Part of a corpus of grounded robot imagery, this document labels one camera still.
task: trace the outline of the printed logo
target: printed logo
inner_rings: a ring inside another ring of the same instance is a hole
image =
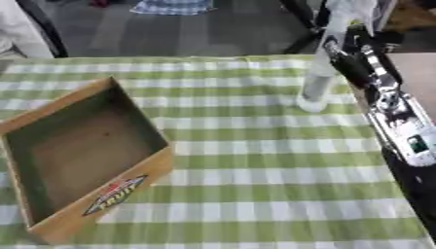
[[[126,198],[141,185],[146,177],[147,175],[143,175],[126,181],[118,181],[109,184],[100,197],[84,213],[84,216],[125,201]]]

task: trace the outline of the floor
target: floor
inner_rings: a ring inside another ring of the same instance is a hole
[[[139,0],[105,9],[90,7],[88,0],[37,1],[70,56],[274,54],[306,32],[278,0],[220,0],[216,10],[191,17],[130,13]],[[411,33],[401,52],[436,52],[435,31]]]

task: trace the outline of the white clothing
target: white clothing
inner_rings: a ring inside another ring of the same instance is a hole
[[[0,1],[0,54],[15,47],[26,57],[53,58],[49,46],[16,0]]]

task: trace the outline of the gingham tablecloth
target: gingham tablecloth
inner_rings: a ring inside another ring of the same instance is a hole
[[[17,61],[0,78],[0,119],[114,76],[175,143],[170,175],[58,248],[433,248],[348,85],[339,80],[322,113],[296,106],[306,66],[303,56]],[[0,248],[37,248],[0,169]]]

